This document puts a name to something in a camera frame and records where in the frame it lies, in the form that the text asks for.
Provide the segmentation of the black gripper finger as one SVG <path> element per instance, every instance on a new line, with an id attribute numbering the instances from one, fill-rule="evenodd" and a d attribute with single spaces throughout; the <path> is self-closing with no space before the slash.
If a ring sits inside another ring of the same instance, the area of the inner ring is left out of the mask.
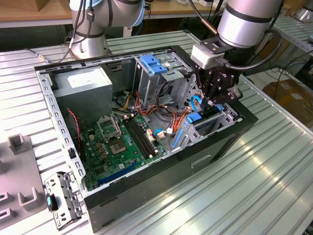
<path id="1" fill-rule="evenodd" d="M 196 83 L 198 88 L 201 90 L 201 109 L 207 109 L 207 86 L 206 86 L 206 70 L 202 69 L 200 66 L 195 66 Z"/>
<path id="2" fill-rule="evenodd" d="M 231 88 L 227 89 L 217 89 L 213 95 L 209 96 L 208 100 L 214 105 L 232 103 L 243 97 L 243 93 L 234 85 Z"/>

